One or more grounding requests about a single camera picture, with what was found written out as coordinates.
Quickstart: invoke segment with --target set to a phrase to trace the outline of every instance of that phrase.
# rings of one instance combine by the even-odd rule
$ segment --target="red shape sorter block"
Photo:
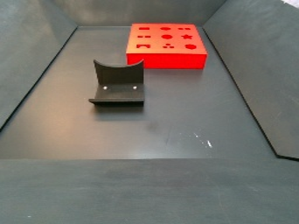
[[[127,64],[144,60],[144,68],[203,69],[207,50],[194,24],[132,24]]]

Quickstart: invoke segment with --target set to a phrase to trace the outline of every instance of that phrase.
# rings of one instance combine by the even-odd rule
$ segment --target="black plastic piece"
[[[144,104],[144,62],[131,66],[108,66],[96,60],[98,93],[94,104]]]

